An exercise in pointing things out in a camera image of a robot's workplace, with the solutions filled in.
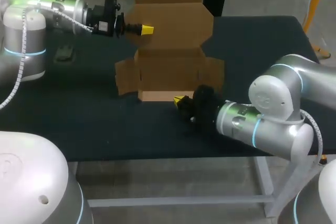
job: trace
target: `gray floor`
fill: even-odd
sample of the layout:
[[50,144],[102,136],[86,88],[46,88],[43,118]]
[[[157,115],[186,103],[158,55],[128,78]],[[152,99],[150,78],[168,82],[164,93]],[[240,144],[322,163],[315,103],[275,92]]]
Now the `gray floor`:
[[[104,0],[86,0],[89,5]],[[127,12],[133,0],[119,0]],[[294,15],[303,21],[308,0],[226,0],[224,16]],[[310,40],[336,55],[336,0],[321,0]],[[336,66],[336,58],[324,60]],[[268,158],[276,180],[286,161]],[[78,180],[85,196],[95,198],[246,195],[259,192],[250,158],[166,159],[83,162]],[[103,223],[275,223],[254,205],[163,206],[97,208],[95,224]]]

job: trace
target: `robotic arm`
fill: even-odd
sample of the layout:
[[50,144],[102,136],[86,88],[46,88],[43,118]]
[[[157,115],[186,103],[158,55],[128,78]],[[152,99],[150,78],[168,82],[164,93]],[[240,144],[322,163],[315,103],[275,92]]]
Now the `robotic arm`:
[[313,141],[313,128],[304,123],[305,117],[317,130],[319,159],[322,154],[321,133],[312,117],[300,110],[300,99],[336,109],[335,83],[333,68],[300,55],[286,55],[252,82],[248,92],[251,104],[224,102],[204,86],[195,91],[193,99],[177,97],[175,103],[187,120],[200,127],[300,162]]
[[5,27],[0,85],[15,82],[23,53],[21,81],[43,76],[46,28],[117,37],[125,32],[139,36],[153,33],[153,27],[126,25],[123,13],[117,15],[119,10],[117,0],[105,0],[104,6],[93,9],[82,0],[0,0],[0,21]]

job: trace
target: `cardboard box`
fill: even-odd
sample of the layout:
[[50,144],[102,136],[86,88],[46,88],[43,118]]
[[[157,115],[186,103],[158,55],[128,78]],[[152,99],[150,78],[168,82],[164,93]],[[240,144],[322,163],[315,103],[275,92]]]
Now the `cardboard box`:
[[138,91],[142,101],[173,101],[192,96],[200,84],[220,91],[224,62],[201,49],[214,21],[202,0],[135,0],[125,21],[153,26],[154,34],[127,35],[138,50],[133,59],[115,64],[119,95]]

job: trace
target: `metal table frame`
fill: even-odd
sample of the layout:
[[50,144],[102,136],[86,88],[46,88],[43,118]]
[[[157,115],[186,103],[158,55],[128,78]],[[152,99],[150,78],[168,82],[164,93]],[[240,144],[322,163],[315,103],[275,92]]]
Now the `metal table frame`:
[[[289,163],[274,187],[266,158],[254,157],[261,195],[91,199],[88,202],[90,207],[264,203],[265,216],[277,217],[306,183],[321,171],[321,167],[311,169],[314,158],[307,156],[307,160],[301,164]],[[77,172],[77,166],[78,162],[69,163],[69,168],[74,174]]]

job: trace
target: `table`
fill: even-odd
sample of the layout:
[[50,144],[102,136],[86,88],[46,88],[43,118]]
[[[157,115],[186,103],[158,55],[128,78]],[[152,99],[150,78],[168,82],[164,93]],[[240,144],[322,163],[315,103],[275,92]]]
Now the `table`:
[[[73,43],[76,49],[71,64],[54,62],[57,47],[64,43]],[[317,61],[301,25],[287,16],[215,18],[213,37],[203,49],[206,55],[225,60],[224,98],[240,103],[249,102],[251,82],[280,57],[300,54]],[[173,102],[141,103],[135,93],[118,97],[114,63],[132,57],[135,50],[125,39],[75,39],[72,35],[48,34],[46,74],[40,80],[22,84],[13,101],[1,111],[0,130],[43,136],[56,144],[68,161],[267,155],[224,136],[195,133],[182,121]],[[0,98],[4,99],[10,89],[1,89]],[[336,153],[336,112],[309,101],[303,101],[302,108],[312,114],[321,128],[324,153]],[[316,152],[314,145],[311,153]],[[302,174],[308,172],[311,162],[291,165],[280,186],[273,190],[266,160],[255,161],[264,195],[234,199],[159,198],[149,202],[268,202],[266,214],[275,216],[286,203],[284,197],[302,182]],[[90,203],[114,206],[120,202]],[[124,204],[139,204],[135,202],[130,199]]]

